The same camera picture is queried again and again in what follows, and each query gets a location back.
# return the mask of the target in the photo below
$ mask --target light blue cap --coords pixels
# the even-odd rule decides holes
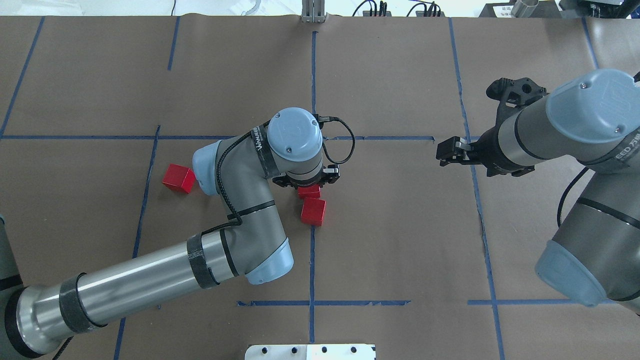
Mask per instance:
[[[536,264],[536,274],[569,299],[593,307],[607,298],[598,279],[571,252],[553,240]]]
[[[250,284],[260,285],[285,275],[292,267],[293,254],[291,254],[289,238],[286,238],[273,254],[245,276]]]
[[[200,188],[207,195],[217,195],[216,189],[216,156],[220,142],[214,142],[193,153],[193,173]]]
[[[547,117],[578,142],[622,140],[640,127],[640,88],[620,70],[594,70],[557,88],[547,100]]]
[[[301,108],[286,108],[271,118],[267,139],[271,149],[289,161],[307,161],[322,149],[320,126]]]

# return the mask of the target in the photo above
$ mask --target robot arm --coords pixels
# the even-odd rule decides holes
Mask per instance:
[[[634,79],[596,70],[550,96],[530,79],[501,79],[487,94],[500,100],[496,126],[476,142],[454,137],[439,144],[441,166],[482,164],[487,176],[522,176],[568,154],[594,170],[536,273],[585,306],[608,298],[640,313],[640,88]]]
[[[39,357],[70,336],[238,275],[262,284],[286,274],[293,256],[268,179],[285,174],[296,186],[336,180],[337,168],[323,167],[323,119],[287,108],[243,136],[197,150],[198,182],[223,197],[229,223],[55,286],[22,285],[0,219],[0,359]]]

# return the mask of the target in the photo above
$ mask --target white bracket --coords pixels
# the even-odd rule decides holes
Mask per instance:
[[[376,360],[370,344],[253,345],[244,360]]]
[[[302,0],[302,22],[324,22],[324,0]]]

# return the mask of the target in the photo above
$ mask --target red block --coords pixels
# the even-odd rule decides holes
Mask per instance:
[[[302,204],[301,220],[305,224],[321,226],[324,220],[324,209],[326,207],[326,201],[320,199],[314,199],[312,197],[305,198],[305,203]]]
[[[190,193],[193,183],[196,181],[196,175],[188,167],[182,167],[176,164],[169,164],[166,169],[162,183],[175,192]]]
[[[301,199],[306,199],[307,197],[312,197],[314,199],[320,198],[320,185],[315,184],[306,188],[299,186],[298,197]]]

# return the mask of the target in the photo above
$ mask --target black cable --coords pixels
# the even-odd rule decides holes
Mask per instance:
[[[413,9],[415,9],[417,6],[423,5],[424,6],[424,13],[427,12],[427,3],[417,3],[413,6],[413,8],[411,8],[411,10],[409,10],[409,12],[406,14],[406,17],[409,17],[409,15],[411,15],[411,12],[413,11]]]
[[[356,148],[356,136],[353,134],[353,131],[347,125],[347,123],[344,122],[344,120],[340,119],[339,117],[326,117],[326,118],[328,118],[328,120],[324,120],[324,121],[322,120],[323,118],[324,117],[320,118],[321,119],[320,123],[337,121],[337,122],[341,123],[347,129],[347,131],[349,131],[349,134],[351,135],[351,150],[349,151],[349,155],[347,155],[347,157],[344,158],[344,160],[340,160],[340,161],[335,161],[335,160],[331,159],[331,156],[329,156],[329,152],[326,150],[326,145],[324,144],[324,140],[322,141],[322,148],[324,150],[324,155],[326,156],[326,159],[331,161],[332,163],[334,163],[336,165],[344,164],[345,162],[349,161],[349,159],[351,159],[351,155],[353,155],[353,151]]]
[[[376,4],[375,0],[364,0],[360,3],[360,5],[358,5],[358,7],[356,8],[356,10],[353,10],[353,15],[351,16],[355,16],[356,13],[358,12],[358,9],[360,9],[362,7],[362,5],[369,3],[369,6],[371,6],[371,3],[373,3],[373,6],[375,6],[375,10],[370,9],[369,11],[371,12],[371,16],[373,16],[374,12],[378,12],[378,4]]]
[[[267,126],[267,125],[269,125],[269,121],[265,122],[262,126]],[[220,160],[218,160],[218,164],[216,165],[216,185],[220,190],[220,195],[222,196],[222,199],[225,201],[225,204],[229,208],[229,211],[231,211],[231,215],[235,218],[236,222],[229,221],[229,222],[225,222],[224,224],[216,225],[208,230],[203,231],[202,232],[203,235],[213,233],[214,231],[224,229],[225,227],[242,225],[242,217],[238,215],[236,208],[233,206],[233,204],[231,203],[231,200],[229,199],[229,195],[225,190],[225,186],[222,184],[221,173],[222,173],[222,163],[225,161],[225,158],[227,157],[227,155],[231,152],[231,150],[234,149],[234,147],[238,146],[238,144],[245,141],[249,136],[251,136],[251,132],[248,132],[243,136],[240,136],[236,141],[234,141],[234,143],[229,145],[229,147],[225,149],[222,155],[220,155]]]
[[[74,337],[70,337],[67,340],[65,340],[65,342],[62,344],[62,346],[60,347],[60,349],[58,350],[58,352],[56,353],[56,355],[53,357],[53,359],[51,360],[58,360],[58,358],[60,358],[60,355],[62,355],[62,353],[65,351],[65,349],[67,348],[67,345],[69,345],[69,343],[71,342],[71,339],[73,339]]]
[[[569,185],[564,189],[564,193],[560,197],[560,203],[558,204],[558,212],[556,215],[556,221],[558,223],[558,227],[562,224],[562,208],[564,206],[564,201],[566,200],[566,196],[569,195],[569,191],[573,188],[573,186],[580,180],[580,178],[589,170],[588,168],[583,168],[582,171],[576,175],[573,180],[569,183]]]

